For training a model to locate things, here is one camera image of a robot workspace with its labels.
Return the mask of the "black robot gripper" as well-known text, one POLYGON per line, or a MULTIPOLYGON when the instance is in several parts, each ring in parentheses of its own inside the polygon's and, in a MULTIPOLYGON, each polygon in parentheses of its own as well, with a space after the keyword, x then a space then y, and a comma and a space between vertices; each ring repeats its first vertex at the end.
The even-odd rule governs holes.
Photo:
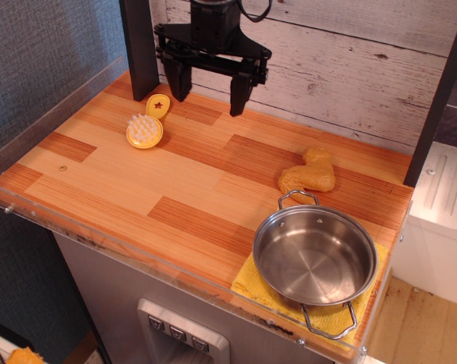
POLYGON ((230 115, 239 116, 252 89, 267 79, 272 52, 248 38, 241 30, 241 17, 257 23, 271 9, 250 16, 241 1, 191 1, 188 24, 157 24, 158 57, 172 95, 183 102, 192 88, 192 69, 231 76, 230 115))

